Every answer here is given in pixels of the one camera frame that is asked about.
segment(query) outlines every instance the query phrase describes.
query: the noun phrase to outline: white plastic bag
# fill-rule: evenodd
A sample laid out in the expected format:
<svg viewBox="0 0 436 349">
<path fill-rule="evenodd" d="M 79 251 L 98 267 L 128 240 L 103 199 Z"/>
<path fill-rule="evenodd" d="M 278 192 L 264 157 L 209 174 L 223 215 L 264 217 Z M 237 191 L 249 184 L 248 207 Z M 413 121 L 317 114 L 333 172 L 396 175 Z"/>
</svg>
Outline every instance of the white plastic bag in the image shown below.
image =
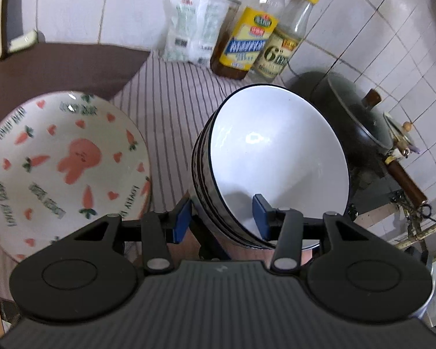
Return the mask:
<svg viewBox="0 0 436 349">
<path fill-rule="evenodd" d="M 163 59 L 210 66 L 229 4 L 223 0 L 171 0 L 171 4 L 174 14 Z"/>
</svg>

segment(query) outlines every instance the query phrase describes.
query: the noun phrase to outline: yellow label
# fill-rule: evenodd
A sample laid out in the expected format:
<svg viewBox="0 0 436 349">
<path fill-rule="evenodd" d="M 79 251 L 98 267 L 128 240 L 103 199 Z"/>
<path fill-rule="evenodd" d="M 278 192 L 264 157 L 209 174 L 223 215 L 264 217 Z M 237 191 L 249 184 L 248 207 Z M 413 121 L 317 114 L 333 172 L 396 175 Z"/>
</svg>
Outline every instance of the yellow label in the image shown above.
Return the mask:
<svg viewBox="0 0 436 349">
<path fill-rule="evenodd" d="M 275 78 L 286 67 L 299 42 L 299 39 L 291 38 L 275 29 L 255 60 L 253 68 L 267 79 Z"/>
<path fill-rule="evenodd" d="M 221 54 L 222 65 L 248 71 L 278 20 L 264 11 L 246 7 Z"/>
</svg>

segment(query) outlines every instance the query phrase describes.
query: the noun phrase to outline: striped tablecloth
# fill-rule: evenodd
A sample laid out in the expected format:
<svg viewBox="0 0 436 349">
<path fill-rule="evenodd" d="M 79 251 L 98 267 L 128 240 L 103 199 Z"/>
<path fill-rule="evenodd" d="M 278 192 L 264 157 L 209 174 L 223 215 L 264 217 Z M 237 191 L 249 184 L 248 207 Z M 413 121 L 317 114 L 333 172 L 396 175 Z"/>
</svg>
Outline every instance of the striped tablecloth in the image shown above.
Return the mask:
<svg viewBox="0 0 436 349">
<path fill-rule="evenodd" d="M 189 63 L 164 62 L 157 53 L 152 53 L 132 80 L 111 99 L 136 124 L 147 143 L 151 210 L 171 210 L 182 198 L 189 187 L 188 167 L 197 136 L 223 100 L 249 84 L 246 79 L 219 78 L 209 69 Z M 194 245 L 191 235 L 186 241 Z M 126 247 L 126 256 L 131 261 L 139 253 L 139 246 Z M 248 253 L 252 254 L 250 258 L 258 257 L 254 252 Z M 8 278 L 15 265 L 0 248 L 0 298 L 12 299 Z"/>
</svg>

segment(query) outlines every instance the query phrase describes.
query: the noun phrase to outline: cooking oil bottle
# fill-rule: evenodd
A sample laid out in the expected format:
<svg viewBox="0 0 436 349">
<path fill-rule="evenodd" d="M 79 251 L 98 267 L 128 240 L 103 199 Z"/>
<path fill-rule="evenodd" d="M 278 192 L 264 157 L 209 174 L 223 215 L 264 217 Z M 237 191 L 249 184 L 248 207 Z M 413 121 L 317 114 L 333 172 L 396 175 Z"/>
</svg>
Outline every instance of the cooking oil bottle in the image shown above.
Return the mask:
<svg viewBox="0 0 436 349">
<path fill-rule="evenodd" d="M 318 1 L 289 2 L 278 25 L 252 65 L 250 77 L 253 81 L 270 83 L 283 71 L 305 36 L 308 18 L 313 5 Z"/>
<path fill-rule="evenodd" d="M 275 29 L 285 0 L 240 0 L 242 4 L 218 40 L 210 67 L 218 76 L 242 80 Z"/>
</svg>

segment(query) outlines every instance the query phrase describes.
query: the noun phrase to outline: round joint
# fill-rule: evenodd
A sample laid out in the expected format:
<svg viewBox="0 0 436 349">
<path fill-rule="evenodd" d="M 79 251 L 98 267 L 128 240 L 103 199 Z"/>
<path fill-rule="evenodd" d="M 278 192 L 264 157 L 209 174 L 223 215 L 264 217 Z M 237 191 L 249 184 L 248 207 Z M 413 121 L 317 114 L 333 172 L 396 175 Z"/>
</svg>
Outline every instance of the round joint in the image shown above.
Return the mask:
<svg viewBox="0 0 436 349">
<path fill-rule="evenodd" d="M 273 266 L 279 270 L 293 270 L 297 267 L 297 261 L 289 257 L 281 257 L 273 262 Z"/>
<path fill-rule="evenodd" d="M 152 258 L 147 261 L 147 267 L 152 270 L 164 270 L 170 266 L 170 262 L 166 258 Z"/>
</svg>

